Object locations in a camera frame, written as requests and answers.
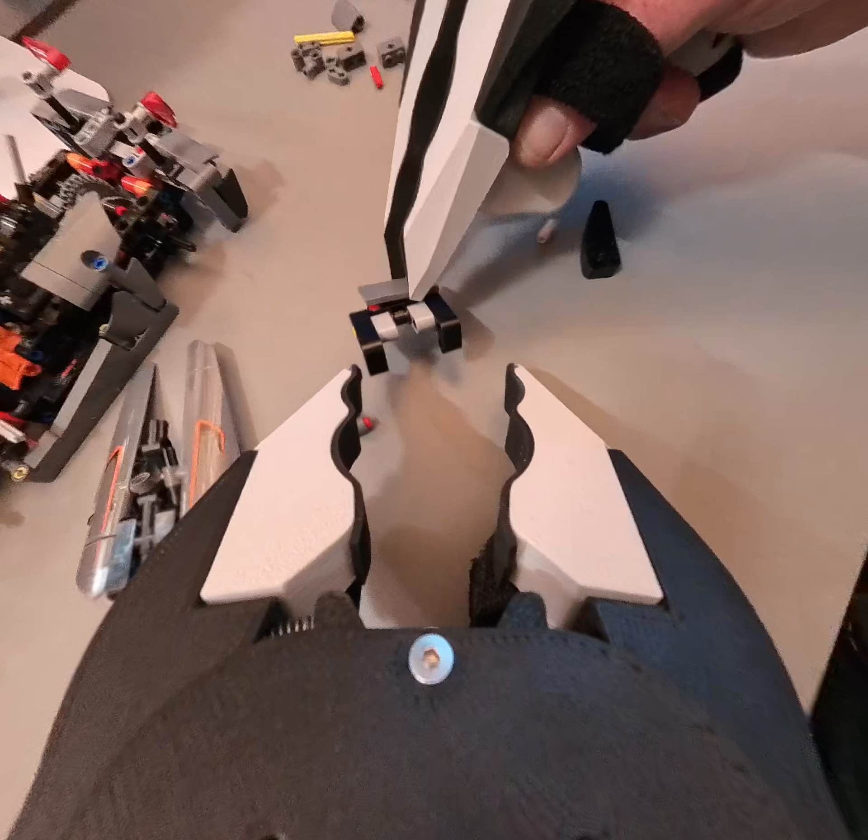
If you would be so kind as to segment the large lego car model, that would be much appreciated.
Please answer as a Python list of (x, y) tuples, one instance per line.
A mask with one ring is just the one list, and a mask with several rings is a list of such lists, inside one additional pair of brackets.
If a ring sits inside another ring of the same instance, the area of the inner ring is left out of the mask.
[(63, 144), (36, 173), (7, 135), (16, 196), (2, 197), (2, 470), (55, 480), (178, 316), (158, 276), (196, 250), (204, 213), (231, 232), (245, 194), (217, 148), (147, 91), (117, 108), (70, 82), (71, 60), (32, 37), (31, 114)]

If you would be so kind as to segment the black curved lego piece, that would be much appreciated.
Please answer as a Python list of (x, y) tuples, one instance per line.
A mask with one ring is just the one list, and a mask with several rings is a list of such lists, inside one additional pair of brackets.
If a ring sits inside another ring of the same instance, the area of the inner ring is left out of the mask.
[(590, 209), (580, 242), (580, 270), (588, 280), (612, 278), (622, 269), (609, 204), (598, 199)]

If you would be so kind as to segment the small black lego assembly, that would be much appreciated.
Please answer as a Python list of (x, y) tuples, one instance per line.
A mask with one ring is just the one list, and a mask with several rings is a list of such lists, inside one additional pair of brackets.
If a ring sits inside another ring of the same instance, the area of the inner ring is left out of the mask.
[(462, 348), (462, 325), (458, 314), (441, 294), (438, 286), (423, 298), (364, 308), (349, 314), (354, 336), (371, 376), (389, 371), (385, 347), (410, 335), (437, 341), (443, 354)]

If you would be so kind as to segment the pile of loose lego pieces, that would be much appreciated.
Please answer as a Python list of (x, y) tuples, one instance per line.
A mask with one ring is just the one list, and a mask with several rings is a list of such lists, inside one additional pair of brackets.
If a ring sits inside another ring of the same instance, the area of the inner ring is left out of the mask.
[(359, 0), (336, 0), (329, 30), (293, 37), (291, 65), (309, 80), (323, 76), (336, 86), (348, 86), (353, 75), (364, 69), (375, 88), (383, 89), (383, 74), (408, 63), (408, 46), (400, 36), (391, 36), (376, 42), (373, 51), (368, 52), (363, 43), (368, 28)]

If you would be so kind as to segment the grey pointed lego wing assembly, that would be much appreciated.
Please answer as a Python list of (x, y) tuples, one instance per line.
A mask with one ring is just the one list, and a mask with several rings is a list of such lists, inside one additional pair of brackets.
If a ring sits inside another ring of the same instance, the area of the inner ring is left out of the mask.
[(94, 495), (75, 585), (114, 598), (241, 453), (213, 345), (187, 352), (181, 422), (161, 412), (158, 373), (146, 362), (126, 388)]

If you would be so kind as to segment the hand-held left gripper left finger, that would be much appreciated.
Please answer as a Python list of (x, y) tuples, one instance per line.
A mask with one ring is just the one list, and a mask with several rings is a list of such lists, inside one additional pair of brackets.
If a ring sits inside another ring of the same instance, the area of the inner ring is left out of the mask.
[(201, 587), (208, 605), (327, 592), (359, 604), (371, 537), (359, 482), (362, 373), (342, 369), (255, 448), (252, 466)]

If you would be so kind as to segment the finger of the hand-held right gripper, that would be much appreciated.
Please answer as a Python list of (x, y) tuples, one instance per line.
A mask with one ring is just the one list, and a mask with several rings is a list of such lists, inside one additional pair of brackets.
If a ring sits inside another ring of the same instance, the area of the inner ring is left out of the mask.
[(509, 140), (484, 126), (477, 100), (504, 64), (532, 0), (467, 0), (439, 124), (405, 223), (410, 297), (419, 300), (443, 274), (501, 172)]
[(450, 93), (468, 0), (416, 0), (407, 42), (389, 177), (384, 240), (390, 276), (408, 279), (405, 230), (418, 203), (425, 157)]

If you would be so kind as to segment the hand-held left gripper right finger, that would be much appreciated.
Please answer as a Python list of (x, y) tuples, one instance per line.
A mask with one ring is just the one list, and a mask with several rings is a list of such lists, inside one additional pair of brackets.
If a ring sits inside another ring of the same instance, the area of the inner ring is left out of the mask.
[(496, 523), (496, 578), (570, 628), (590, 599), (659, 606), (664, 592), (602, 438), (520, 364), (507, 368), (514, 472)]

